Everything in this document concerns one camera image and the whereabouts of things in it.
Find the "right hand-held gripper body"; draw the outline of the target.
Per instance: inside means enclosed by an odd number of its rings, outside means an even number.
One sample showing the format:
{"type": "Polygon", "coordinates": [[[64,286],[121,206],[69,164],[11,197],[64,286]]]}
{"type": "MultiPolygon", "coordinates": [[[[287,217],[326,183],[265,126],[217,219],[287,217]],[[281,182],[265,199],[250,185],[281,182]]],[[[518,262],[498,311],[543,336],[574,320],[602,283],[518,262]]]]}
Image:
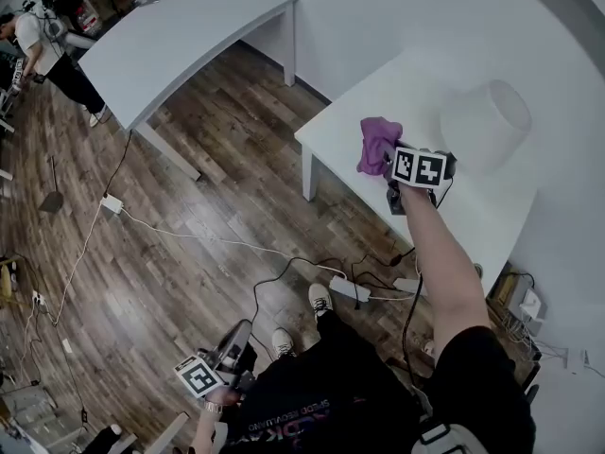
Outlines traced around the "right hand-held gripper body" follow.
{"type": "Polygon", "coordinates": [[[387,203],[394,216],[406,214],[399,184],[424,190],[433,205],[437,205],[435,192],[446,180],[446,155],[399,146],[387,154],[386,161],[387,203]]]}

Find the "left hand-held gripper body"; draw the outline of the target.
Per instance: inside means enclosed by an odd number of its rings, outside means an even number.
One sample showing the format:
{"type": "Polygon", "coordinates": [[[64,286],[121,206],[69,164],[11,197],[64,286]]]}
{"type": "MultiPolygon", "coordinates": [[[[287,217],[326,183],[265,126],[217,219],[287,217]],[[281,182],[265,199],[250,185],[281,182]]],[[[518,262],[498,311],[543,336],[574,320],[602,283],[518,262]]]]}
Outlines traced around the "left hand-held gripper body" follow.
{"type": "Polygon", "coordinates": [[[175,366],[174,373],[195,398],[205,397],[218,387],[244,393],[255,381],[255,362],[251,346],[235,346],[229,353],[201,350],[175,366]]]}

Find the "purple cloth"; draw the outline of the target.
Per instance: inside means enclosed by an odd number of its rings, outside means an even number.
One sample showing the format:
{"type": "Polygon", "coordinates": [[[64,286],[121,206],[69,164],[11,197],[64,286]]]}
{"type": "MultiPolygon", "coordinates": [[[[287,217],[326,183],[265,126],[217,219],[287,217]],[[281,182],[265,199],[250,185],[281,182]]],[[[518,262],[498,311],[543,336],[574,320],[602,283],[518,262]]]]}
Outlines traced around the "purple cloth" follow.
{"type": "Polygon", "coordinates": [[[360,121],[362,132],[361,158],[356,171],[381,176],[389,167],[389,155],[403,136],[403,126],[386,118],[366,117],[360,121]]]}

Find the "white shade table lamp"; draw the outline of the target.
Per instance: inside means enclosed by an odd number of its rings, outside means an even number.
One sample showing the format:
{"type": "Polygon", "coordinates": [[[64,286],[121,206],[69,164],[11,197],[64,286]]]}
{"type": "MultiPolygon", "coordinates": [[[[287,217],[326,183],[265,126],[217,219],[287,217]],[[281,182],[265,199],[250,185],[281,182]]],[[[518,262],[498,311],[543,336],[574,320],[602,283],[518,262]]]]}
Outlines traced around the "white shade table lamp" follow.
{"type": "Polygon", "coordinates": [[[506,81],[490,79],[468,89],[436,82],[429,92],[439,122],[439,143],[458,169],[480,180],[508,173],[532,129],[532,115],[506,81]]]}

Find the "person's left forearm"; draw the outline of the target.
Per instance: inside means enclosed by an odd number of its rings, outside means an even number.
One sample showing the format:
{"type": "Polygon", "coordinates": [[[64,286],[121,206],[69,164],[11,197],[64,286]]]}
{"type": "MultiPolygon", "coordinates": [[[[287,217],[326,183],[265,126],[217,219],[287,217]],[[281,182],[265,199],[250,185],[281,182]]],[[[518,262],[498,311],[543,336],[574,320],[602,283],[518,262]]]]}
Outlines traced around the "person's left forearm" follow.
{"type": "Polygon", "coordinates": [[[215,435],[216,422],[220,414],[202,409],[193,440],[190,443],[187,454],[212,454],[213,436],[215,435]]]}

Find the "person's right forearm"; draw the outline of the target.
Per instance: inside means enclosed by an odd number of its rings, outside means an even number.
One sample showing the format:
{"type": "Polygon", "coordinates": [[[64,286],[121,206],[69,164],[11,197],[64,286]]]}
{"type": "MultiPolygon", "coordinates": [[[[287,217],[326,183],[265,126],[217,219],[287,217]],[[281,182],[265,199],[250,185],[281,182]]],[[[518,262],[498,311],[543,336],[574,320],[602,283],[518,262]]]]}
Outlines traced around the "person's right forearm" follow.
{"type": "Polygon", "coordinates": [[[458,333],[490,325],[481,281],[468,254],[447,228],[427,193],[401,184],[401,202],[434,321],[434,352],[458,333]]]}

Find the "person's left hand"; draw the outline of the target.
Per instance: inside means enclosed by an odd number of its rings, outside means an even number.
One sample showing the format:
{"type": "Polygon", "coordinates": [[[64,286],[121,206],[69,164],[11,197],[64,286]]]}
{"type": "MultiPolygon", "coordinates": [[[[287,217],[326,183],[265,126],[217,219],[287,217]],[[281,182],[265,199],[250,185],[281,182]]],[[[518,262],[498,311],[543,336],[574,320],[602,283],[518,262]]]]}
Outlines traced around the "person's left hand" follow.
{"type": "Polygon", "coordinates": [[[240,402],[241,393],[226,386],[221,386],[205,395],[205,401],[222,407],[229,407],[240,402]]]}

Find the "person's left white shoe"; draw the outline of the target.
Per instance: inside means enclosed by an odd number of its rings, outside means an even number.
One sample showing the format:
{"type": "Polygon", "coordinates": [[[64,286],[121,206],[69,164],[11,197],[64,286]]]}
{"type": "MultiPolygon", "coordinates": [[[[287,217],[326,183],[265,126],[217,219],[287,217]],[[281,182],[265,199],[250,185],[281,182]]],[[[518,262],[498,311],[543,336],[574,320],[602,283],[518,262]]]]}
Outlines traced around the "person's left white shoe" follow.
{"type": "Polygon", "coordinates": [[[272,334],[271,341],[276,358],[296,356],[294,340],[285,329],[275,329],[272,334]]]}

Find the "person's white shoe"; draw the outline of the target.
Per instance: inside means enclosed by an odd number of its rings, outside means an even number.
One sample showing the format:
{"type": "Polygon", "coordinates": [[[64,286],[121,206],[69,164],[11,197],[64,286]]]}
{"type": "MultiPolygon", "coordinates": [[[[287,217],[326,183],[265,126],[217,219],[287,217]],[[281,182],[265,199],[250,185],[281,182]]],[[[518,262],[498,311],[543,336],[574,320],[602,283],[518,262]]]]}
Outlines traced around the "person's white shoe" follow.
{"type": "Polygon", "coordinates": [[[271,341],[276,358],[296,356],[294,340],[285,329],[275,329],[272,334],[271,341]]]}
{"type": "Polygon", "coordinates": [[[308,290],[308,299],[316,321],[326,312],[334,310],[330,292],[324,285],[312,284],[308,290]]]}

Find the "white square table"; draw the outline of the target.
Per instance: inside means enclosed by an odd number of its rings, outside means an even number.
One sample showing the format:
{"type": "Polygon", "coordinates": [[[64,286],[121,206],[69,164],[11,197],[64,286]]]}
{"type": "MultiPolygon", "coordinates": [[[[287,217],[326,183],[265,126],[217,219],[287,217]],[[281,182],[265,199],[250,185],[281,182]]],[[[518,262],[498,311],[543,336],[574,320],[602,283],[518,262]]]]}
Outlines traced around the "white square table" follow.
{"type": "MultiPolygon", "coordinates": [[[[440,51],[409,48],[357,83],[295,134],[302,146],[302,194],[313,200],[319,166],[326,166],[402,239],[410,240],[406,218],[387,203],[387,182],[356,171],[361,158],[360,121],[382,116],[403,126],[405,143],[443,150],[439,122],[429,92],[436,82],[468,89],[493,79],[465,61],[440,51]]],[[[509,259],[537,191],[530,138],[499,180],[475,179],[458,167],[454,180],[440,187],[440,214],[474,263],[489,291],[509,259]]]]}

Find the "person's right white shoe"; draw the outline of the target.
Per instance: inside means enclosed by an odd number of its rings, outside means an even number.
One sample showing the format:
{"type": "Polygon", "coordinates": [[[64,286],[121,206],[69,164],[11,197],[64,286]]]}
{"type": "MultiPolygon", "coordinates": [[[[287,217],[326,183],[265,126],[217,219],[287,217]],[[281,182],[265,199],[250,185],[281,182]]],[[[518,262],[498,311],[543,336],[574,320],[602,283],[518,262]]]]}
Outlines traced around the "person's right white shoe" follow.
{"type": "Polygon", "coordinates": [[[312,284],[308,290],[308,299],[316,321],[326,312],[334,310],[330,292],[324,285],[312,284]]]}

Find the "person's black trousers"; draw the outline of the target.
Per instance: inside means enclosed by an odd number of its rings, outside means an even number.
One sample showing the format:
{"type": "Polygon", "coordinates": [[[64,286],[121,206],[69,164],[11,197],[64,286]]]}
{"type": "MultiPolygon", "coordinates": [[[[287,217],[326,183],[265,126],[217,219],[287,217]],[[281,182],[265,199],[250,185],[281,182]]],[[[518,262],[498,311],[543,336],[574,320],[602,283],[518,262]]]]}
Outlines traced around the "person's black trousers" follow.
{"type": "Polygon", "coordinates": [[[251,394],[378,398],[400,402],[410,392],[375,348],[334,311],[319,317],[320,340],[296,357],[275,360],[258,376],[251,394]]]}

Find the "person's black t-shirt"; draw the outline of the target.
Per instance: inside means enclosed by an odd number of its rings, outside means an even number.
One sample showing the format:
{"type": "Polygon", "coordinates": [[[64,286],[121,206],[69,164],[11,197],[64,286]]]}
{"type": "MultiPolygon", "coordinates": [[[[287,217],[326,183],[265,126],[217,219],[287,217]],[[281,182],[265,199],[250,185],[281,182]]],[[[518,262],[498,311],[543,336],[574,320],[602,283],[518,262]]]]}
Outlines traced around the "person's black t-shirt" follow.
{"type": "MultiPolygon", "coordinates": [[[[280,358],[229,422],[220,454],[412,454],[422,409],[353,330],[280,358]]],[[[437,420],[470,430],[488,454],[533,454],[536,427],[513,362],[485,327],[458,333],[426,386],[437,420]]]]}

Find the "white power strip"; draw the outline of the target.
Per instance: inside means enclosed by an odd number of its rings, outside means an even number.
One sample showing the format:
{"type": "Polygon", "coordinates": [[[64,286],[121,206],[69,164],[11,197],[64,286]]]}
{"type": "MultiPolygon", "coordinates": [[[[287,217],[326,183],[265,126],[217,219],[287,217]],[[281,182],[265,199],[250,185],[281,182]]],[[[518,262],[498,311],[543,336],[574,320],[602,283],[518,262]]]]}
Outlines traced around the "white power strip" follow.
{"type": "Polygon", "coordinates": [[[335,275],[331,279],[329,288],[339,294],[355,299],[359,303],[367,303],[372,295],[368,288],[359,286],[340,275],[335,275]]]}

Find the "white router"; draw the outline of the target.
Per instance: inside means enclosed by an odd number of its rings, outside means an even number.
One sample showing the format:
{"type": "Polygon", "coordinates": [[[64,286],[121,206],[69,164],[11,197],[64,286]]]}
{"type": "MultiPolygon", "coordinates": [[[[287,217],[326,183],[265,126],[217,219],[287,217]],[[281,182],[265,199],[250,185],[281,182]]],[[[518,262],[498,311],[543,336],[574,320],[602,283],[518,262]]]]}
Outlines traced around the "white router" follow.
{"type": "Polygon", "coordinates": [[[523,300],[519,304],[519,309],[524,315],[527,315],[532,320],[537,321],[541,308],[541,299],[532,288],[528,288],[525,292],[523,300]]]}

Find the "brown dustpan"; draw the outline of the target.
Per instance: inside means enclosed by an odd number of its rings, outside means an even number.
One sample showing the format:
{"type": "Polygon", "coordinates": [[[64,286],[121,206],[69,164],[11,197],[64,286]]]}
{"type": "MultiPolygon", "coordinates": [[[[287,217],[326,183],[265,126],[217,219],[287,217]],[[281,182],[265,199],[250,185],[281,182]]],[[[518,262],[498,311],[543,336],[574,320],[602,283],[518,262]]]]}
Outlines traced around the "brown dustpan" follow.
{"type": "Polygon", "coordinates": [[[38,210],[41,212],[45,212],[48,214],[56,214],[60,211],[64,203],[64,196],[59,191],[58,181],[56,175],[56,165],[54,157],[50,157],[51,171],[52,171],[52,180],[53,180],[53,190],[49,192],[46,197],[43,199],[42,204],[39,206],[38,210]]]}

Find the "light grey waist bag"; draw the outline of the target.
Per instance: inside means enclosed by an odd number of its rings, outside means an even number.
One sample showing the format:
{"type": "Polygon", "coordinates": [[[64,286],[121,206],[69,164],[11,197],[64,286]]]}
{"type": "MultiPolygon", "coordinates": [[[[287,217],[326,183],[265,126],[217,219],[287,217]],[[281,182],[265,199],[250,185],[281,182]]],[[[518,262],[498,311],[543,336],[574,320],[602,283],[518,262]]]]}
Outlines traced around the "light grey waist bag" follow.
{"type": "Polygon", "coordinates": [[[458,424],[426,424],[410,454],[489,454],[467,428],[458,424]]]}

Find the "white curved desk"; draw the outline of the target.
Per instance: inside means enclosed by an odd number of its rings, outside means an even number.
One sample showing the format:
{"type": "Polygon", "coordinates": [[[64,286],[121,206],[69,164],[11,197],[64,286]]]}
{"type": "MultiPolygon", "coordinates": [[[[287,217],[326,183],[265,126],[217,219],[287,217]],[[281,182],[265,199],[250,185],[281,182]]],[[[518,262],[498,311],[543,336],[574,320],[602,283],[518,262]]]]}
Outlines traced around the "white curved desk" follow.
{"type": "Polygon", "coordinates": [[[137,131],[192,180],[200,177],[147,123],[218,54],[259,26],[281,21],[285,84],[295,82],[297,0],[154,0],[100,38],[79,65],[125,131],[137,131]]]}

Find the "grey network switch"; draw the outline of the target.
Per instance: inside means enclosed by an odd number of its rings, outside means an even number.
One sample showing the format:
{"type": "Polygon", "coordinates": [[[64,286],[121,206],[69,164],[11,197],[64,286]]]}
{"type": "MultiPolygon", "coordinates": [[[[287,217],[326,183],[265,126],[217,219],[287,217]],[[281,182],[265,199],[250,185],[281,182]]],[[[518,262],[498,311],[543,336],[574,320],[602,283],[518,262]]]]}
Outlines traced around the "grey network switch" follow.
{"type": "Polygon", "coordinates": [[[531,279],[531,277],[529,275],[523,274],[523,275],[518,275],[519,276],[519,283],[518,286],[512,296],[512,300],[510,302],[510,306],[508,307],[510,313],[517,318],[518,320],[522,321],[522,322],[536,322],[536,323],[543,323],[545,321],[545,316],[546,316],[546,310],[547,310],[547,304],[546,301],[544,299],[543,294],[537,289],[537,287],[535,286],[534,281],[531,279]],[[539,318],[537,321],[532,320],[529,316],[524,315],[521,310],[519,309],[519,304],[521,303],[521,301],[523,300],[523,297],[525,295],[525,292],[528,288],[532,288],[536,294],[539,296],[539,298],[542,301],[542,308],[540,310],[540,314],[539,314],[539,318]]]}

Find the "white wall socket box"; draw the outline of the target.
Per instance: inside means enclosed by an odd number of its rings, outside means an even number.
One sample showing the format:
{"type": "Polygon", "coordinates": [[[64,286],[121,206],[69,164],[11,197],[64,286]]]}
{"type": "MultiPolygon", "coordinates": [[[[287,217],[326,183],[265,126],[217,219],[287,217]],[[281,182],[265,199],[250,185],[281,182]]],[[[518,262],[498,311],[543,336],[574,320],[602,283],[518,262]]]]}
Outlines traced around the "white wall socket box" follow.
{"type": "Polygon", "coordinates": [[[565,355],[565,368],[573,375],[587,370],[590,367],[590,359],[586,349],[568,348],[565,355]]]}

